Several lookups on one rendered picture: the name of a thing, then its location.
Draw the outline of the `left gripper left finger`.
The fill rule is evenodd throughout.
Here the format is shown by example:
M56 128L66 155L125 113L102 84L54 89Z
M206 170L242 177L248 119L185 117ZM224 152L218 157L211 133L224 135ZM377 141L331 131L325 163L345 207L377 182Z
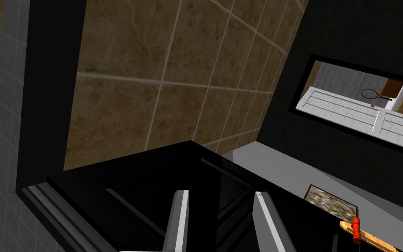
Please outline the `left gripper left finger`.
M178 190L173 197L163 252L186 252L188 235L188 190Z

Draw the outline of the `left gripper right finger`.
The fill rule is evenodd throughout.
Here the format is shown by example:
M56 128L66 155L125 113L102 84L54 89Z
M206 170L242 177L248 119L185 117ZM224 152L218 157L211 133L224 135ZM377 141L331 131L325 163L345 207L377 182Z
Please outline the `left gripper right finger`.
M293 242L268 192L254 193L252 218L260 252L295 252Z

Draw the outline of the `black cabinet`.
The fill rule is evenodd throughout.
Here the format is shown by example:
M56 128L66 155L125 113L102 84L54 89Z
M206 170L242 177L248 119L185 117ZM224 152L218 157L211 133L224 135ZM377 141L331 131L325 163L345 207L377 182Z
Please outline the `black cabinet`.
M86 0L30 0L16 192L65 252L161 252L188 190L186 252L260 252L268 192L295 252L355 252L339 219L193 141L63 169Z

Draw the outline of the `black framed mottled picture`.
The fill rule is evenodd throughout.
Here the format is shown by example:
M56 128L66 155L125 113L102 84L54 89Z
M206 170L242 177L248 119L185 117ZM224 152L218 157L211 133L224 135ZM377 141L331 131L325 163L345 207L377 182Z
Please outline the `black framed mottled picture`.
M356 205L312 184L309 186L303 199L348 223L352 223L353 219L358 217L358 208Z

